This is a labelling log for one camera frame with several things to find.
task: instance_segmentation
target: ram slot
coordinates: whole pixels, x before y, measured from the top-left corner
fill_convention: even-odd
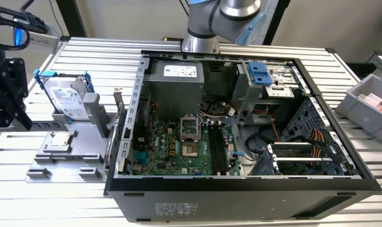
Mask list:
[[[209,125],[208,137],[213,175],[216,175],[217,173],[225,175],[228,171],[227,155],[224,150],[225,140],[220,125]]]

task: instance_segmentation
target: green circuit board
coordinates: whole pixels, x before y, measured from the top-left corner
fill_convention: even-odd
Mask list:
[[[221,127],[221,131],[224,140],[235,147],[231,126]],[[143,166],[143,170],[133,170],[135,175],[216,175],[212,170],[208,125],[201,126],[201,137],[197,143],[193,141],[181,142],[180,121],[156,121],[153,122],[151,142],[147,151],[147,165]],[[188,147],[189,144],[196,146],[195,153],[192,148]],[[231,159],[228,158],[229,146],[227,144],[224,144],[224,153],[227,163],[231,165]],[[235,166],[228,170],[229,175],[240,175],[237,159],[233,159],[233,164]]]

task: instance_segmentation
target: label sticker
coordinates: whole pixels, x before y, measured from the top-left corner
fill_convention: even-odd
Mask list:
[[[51,90],[64,114],[75,120],[89,119],[79,92],[65,87],[53,87]]]
[[[197,66],[167,65],[165,77],[197,77]]]
[[[233,109],[233,107],[231,107],[231,110],[229,110],[229,116],[231,116],[231,117],[233,117],[235,112],[236,112],[236,109]]]
[[[193,216],[197,213],[197,202],[156,202],[156,215],[159,216]]]

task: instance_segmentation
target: blue drive bracket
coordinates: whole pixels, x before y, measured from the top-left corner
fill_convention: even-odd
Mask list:
[[[45,86],[44,86],[44,82],[41,80],[41,79],[45,79],[45,78],[57,77],[59,74],[57,74],[56,71],[44,71],[43,73],[40,73],[40,70],[36,69],[35,72],[33,72],[33,75],[35,75],[35,80],[36,80],[37,84],[40,85],[40,88],[44,90],[45,95],[47,95],[47,97],[48,97],[48,99],[51,101],[51,104],[52,104],[53,109],[55,109],[55,113],[59,114],[57,107],[55,106],[55,104],[52,102],[51,96],[49,96],[48,91],[47,91]],[[85,71],[84,74],[81,74],[81,76],[84,77],[84,80],[85,80],[88,92],[95,93],[95,87],[93,87],[93,84],[92,84],[92,77],[91,77],[88,71]],[[73,119],[71,117],[68,117],[68,116],[67,116],[67,119],[68,119],[68,122],[73,121]]]
[[[263,62],[249,62],[248,71],[253,77],[253,85],[272,85],[273,79]]]

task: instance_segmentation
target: hard drive label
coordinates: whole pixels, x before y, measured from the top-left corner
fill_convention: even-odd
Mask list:
[[[88,113],[79,92],[73,88],[65,87],[53,87],[51,90],[64,114],[73,120],[88,119]]]

